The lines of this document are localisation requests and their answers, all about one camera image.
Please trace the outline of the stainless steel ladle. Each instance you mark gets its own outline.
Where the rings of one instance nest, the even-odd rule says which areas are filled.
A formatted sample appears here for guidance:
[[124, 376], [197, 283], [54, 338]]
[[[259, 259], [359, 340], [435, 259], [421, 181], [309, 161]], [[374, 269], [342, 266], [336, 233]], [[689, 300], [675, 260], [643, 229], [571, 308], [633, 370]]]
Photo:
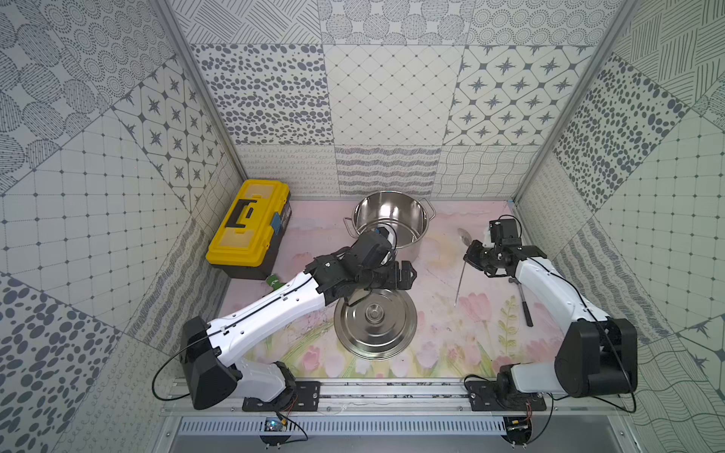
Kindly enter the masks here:
[[[459, 228], [458, 234], [459, 234], [461, 242], [464, 244], [464, 246], [469, 247], [472, 243], [472, 237], [471, 237], [470, 233], [467, 230], [465, 230], [464, 228]], [[458, 304], [458, 300], [459, 300], [459, 296], [460, 296], [460, 292], [461, 292], [461, 285], [462, 285], [463, 279], [464, 279], [464, 273], [466, 273], [466, 262], [464, 262], [463, 267], [461, 269], [459, 281], [457, 284], [456, 296], [454, 298], [454, 305]]]

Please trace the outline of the stainless steel pot lid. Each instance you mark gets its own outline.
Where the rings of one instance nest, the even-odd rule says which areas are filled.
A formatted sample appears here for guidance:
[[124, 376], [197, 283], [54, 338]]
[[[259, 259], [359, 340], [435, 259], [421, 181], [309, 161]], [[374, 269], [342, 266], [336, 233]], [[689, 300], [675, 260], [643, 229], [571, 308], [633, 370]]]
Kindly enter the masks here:
[[348, 352], [383, 361], [402, 353], [413, 341], [417, 310], [405, 291], [357, 290], [336, 303], [333, 325]]

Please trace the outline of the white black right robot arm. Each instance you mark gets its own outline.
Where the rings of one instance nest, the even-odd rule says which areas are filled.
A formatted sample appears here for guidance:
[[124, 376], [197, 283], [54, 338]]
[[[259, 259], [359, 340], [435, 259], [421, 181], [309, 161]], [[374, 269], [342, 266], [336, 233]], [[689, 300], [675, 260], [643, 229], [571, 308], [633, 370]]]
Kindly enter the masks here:
[[492, 245], [474, 240], [464, 261], [492, 279], [511, 279], [528, 289], [564, 333], [549, 362], [503, 366], [500, 396], [564, 394], [600, 398], [637, 388], [637, 331], [627, 319], [595, 306], [555, 269], [535, 245], [522, 243], [520, 224], [506, 214], [489, 223]]

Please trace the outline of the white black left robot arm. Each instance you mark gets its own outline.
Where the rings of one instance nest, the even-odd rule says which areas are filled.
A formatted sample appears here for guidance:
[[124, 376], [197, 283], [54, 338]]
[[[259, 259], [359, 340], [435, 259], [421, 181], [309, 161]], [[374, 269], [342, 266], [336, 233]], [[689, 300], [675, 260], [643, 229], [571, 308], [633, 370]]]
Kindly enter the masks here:
[[364, 232], [353, 245], [321, 255], [290, 282], [231, 315], [207, 322], [197, 316], [182, 328], [179, 359], [192, 404], [207, 410], [233, 394], [288, 408], [298, 396], [283, 362], [249, 362], [245, 354], [296, 319], [320, 311], [358, 290], [409, 290], [413, 264], [399, 262], [388, 239]]

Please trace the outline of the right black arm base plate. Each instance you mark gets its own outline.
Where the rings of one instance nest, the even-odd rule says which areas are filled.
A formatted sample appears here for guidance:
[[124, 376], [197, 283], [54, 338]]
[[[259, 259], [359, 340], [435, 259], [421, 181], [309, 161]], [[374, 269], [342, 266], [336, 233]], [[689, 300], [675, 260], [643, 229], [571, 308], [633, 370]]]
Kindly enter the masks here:
[[493, 381], [474, 379], [464, 383], [472, 411], [545, 411], [547, 403], [540, 394], [504, 391]]

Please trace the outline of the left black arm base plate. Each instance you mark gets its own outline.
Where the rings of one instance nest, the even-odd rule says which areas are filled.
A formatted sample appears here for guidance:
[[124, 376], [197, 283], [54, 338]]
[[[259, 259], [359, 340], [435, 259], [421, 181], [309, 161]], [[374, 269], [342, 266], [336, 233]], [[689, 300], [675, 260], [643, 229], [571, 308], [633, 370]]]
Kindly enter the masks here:
[[302, 411], [314, 413], [318, 410], [320, 398], [320, 381], [296, 381], [295, 386], [284, 390], [271, 402], [264, 402], [258, 398], [245, 398], [243, 411], [245, 413], [286, 413], [287, 411]]

